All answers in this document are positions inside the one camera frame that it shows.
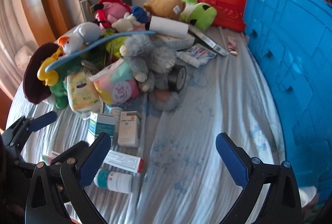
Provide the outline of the white teal medicine bottle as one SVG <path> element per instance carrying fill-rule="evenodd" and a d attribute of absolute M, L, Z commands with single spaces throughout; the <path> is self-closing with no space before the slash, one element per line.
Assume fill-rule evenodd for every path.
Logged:
<path fill-rule="evenodd" d="M 93 182 L 96 186 L 114 192 L 129 194 L 132 192 L 133 176 L 126 173 L 99 169 Z"/>

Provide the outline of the pink sanitary pad pack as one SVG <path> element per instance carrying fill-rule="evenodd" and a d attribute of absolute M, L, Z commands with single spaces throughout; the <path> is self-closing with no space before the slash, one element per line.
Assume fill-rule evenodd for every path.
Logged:
<path fill-rule="evenodd" d="M 140 95 L 129 64 L 123 59 L 105 67 L 89 79 L 101 99 L 109 106 L 121 105 Z"/>

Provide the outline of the white duck plush toy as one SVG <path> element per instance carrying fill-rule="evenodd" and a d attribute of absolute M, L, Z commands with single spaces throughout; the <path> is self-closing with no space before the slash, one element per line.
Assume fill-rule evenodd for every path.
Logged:
<path fill-rule="evenodd" d="M 83 45 L 91 44 L 99 39 L 102 30 L 93 22 L 79 24 L 73 32 L 58 38 L 57 43 L 64 55 L 70 55 L 81 50 Z"/>

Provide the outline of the grey fluffy plush toy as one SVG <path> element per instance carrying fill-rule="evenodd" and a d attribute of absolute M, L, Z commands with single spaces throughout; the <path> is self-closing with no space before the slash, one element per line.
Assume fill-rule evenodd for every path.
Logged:
<path fill-rule="evenodd" d="M 141 91 L 169 90 L 168 75 L 176 63 L 173 50 L 155 46 L 147 35 L 132 35 L 126 38 L 119 52 Z"/>

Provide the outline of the pink bird plush toy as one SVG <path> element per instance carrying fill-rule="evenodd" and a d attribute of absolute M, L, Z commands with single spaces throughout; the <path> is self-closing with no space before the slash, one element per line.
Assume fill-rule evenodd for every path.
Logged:
<path fill-rule="evenodd" d="M 121 0 L 112 0 L 111 2 L 102 2 L 94 5 L 95 20 L 98 21 L 101 30 L 111 28 L 111 25 L 123 18 L 126 13 L 131 14 L 129 5 Z"/>

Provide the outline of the brown bear plush toy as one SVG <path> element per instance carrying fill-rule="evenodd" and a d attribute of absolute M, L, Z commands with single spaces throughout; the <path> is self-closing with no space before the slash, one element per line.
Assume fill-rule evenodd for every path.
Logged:
<path fill-rule="evenodd" d="M 143 7 L 151 15 L 179 21 L 186 3 L 182 0 L 150 0 L 149 3 L 144 3 Z"/>

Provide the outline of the dark maroon round cushion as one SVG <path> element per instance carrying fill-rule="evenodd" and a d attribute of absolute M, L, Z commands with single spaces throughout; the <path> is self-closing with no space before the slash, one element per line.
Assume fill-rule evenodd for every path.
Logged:
<path fill-rule="evenodd" d="M 43 100 L 51 96 L 49 87 L 45 86 L 38 79 L 38 69 L 42 62 L 56 52 L 58 45 L 55 43 L 46 43 L 40 46 L 30 58 L 26 67 L 22 82 L 25 98 L 33 104 L 39 104 Z"/>

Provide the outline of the yellow wet wipes pack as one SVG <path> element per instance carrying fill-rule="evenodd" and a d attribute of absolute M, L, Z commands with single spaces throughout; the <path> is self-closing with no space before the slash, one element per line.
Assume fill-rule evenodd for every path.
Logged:
<path fill-rule="evenodd" d="M 90 80 L 91 72 L 82 69 L 66 77 L 66 90 L 71 110 L 84 120 L 92 112 L 99 113 L 102 108 L 101 98 Z"/>

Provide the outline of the blue curved plastic strip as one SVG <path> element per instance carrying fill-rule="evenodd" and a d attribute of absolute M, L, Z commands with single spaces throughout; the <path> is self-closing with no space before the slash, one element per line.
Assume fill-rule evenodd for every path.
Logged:
<path fill-rule="evenodd" d="M 76 57 L 79 57 L 82 54 L 85 54 L 85 53 L 89 52 L 90 50 L 94 49 L 95 47 L 97 47 L 99 45 L 102 45 L 102 44 L 105 44 L 106 42 L 109 42 L 111 40 L 114 40 L 114 39 L 117 39 L 117 38 L 120 38 L 120 37 L 131 36 L 131 35 L 155 35 L 155 34 L 156 34 L 155 31 L 128 31 L 128 32 L 122 32 L 122 33 L 116 33 L 116 34 L 113 34 L 111 36 L 107 36 L 105 38 L 99 39 L 99 40 L 95 41 L 94 43 L 89 44 L 89 46 L 87 46 L 86 48 L 84 48 L 84 49 L 82 49 L 78 52 L 75 52 L 75 53 L 70 54 L 70 55 L 64 55 L 64 56 L 60 57 L 57 61 L 55 61 L 54 63 L 51 63 L 46 68 L 46 70 L 47 71 L 56 70 L 57 68 L 59 68 L 64 63 L 66 63 L 66 62 L 68 62 L 68 61 L 70 61 L 70 60 L 72 60 Z"/>

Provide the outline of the light blue bed sheet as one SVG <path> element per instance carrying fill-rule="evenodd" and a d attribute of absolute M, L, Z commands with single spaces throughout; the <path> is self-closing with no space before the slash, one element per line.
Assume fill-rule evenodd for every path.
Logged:
<path fill-rule="evenodd" d="M 139 113 L 141 141 L 123 152 L 140 156 L 144 169 L 131 194 L 86 188 L 108 223 L 219 223 L 241 193 L 216 150 L 219 133 L 265 163 L 285 159 L 278 113 L 247 37 L 221 27 L 208 36 L 222 45 L 233 37 L 237 55 L 188 66 L 176 110 L 158 112 L 146 95 L 124 106 Z"/>

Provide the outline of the black tape roll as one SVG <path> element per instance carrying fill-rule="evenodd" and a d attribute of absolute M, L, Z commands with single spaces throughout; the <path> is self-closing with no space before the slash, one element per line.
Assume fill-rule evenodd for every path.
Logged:
<path fill-rule="evenodd" d="M 187 69 L 182 65 L 174 65 L 168 74 L 168 87 L 170 91 L 180 92 L 186 82 Z"/>

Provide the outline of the blue white plush toy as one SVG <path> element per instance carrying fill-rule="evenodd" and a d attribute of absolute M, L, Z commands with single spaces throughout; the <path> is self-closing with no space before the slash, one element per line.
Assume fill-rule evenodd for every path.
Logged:
<path fill-rule="evenodd" d="M 149 22 L 149 17 L 147 11 L 140 7 L 140 6 L 134 6 L 132 7 L 132 14 L 136 18 L 136 20 L 140 23 L 147 23 Z"/>

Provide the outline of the blue white sachet pack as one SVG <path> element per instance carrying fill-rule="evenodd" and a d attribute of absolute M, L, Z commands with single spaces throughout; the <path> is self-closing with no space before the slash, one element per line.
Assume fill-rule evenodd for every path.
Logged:
<path fill-rule="evenodd" d="M 176 52 L 176 55 L 179 59 L 195 68 L 206 65 L 211 59 L 217 56 L 215 52 L 201 44 L 195 44 L 185 52 Z"/>

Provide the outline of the long flat white box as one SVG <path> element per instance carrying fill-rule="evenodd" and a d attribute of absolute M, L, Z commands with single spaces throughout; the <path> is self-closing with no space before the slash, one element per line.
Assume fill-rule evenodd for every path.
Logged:
<path fill-rule="evenodd" d="M 201 41 L 203 41 L 208 47 L 210 47 L 212 50 L 214 50 L 216 53 L 222 55 L 222 56 L 228 56 L 229 52 L 222 48 L 219 44 L 217 44 L 214 40 L 212 40 L 210 37 L 208 37 L 204 32 L 199 30 L 193 25 L 188 25 L 188 30 L 193 33 L 197 38 L 199 38 Z"/>

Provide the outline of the green frog plush toy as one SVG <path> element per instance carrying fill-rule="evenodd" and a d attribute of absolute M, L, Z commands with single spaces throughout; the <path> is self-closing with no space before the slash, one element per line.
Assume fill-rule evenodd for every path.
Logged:
<path fill-rule="evenodd" d="M 182 0 L 186 3 L 180 15 L 180 21 L 193 25 L 201 31 L 206 31 L 214 22 L 217 10 L 208 3 L 196 0 Z"/>

